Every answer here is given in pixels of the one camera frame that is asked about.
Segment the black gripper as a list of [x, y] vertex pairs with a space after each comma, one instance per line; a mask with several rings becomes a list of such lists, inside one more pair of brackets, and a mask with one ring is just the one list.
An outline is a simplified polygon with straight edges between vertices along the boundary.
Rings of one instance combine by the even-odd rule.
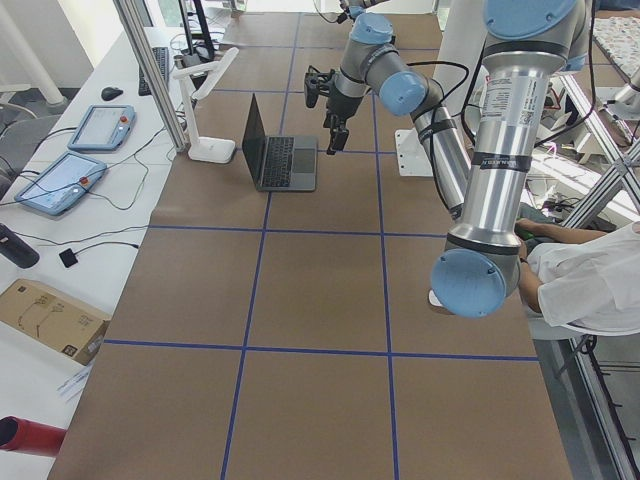
[[337, 89], [329, 92], [323, 122], [323, 127], [330, 129], [330, 141], [326, 150], [328, 155], [344, 150], [349, 137], [346, 122], [356, 114], [362, 99], [362, 96], [350, 97]]

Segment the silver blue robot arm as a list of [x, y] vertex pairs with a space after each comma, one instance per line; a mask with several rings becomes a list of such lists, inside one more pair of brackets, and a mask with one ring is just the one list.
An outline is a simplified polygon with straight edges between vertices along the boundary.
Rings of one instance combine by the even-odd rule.
[[339, 5], [346, 16], [355, 18], [365, 10], [382, 4], [386, 1], [387, 0], [340, 0]]
[[443, 88], [412, 70], [392, 44], [393, 27], [369, 1], [345, 1], [353, 23], [340, 67], [307, 86], [306, 102], [325, 96], [329, 153], [348, 139], [347, 121], [375, 93], [396, 116], [409, 116], [432, 166], [453, 226], [431, 273], [450, 312], [483, 317], [498, 310], [520, 277], [514, 227], [530, 170], [550, 78], [584, 65], [588, 1], [487, 1], [481, 63], [488, 72], [472, 150], [462, 143]]

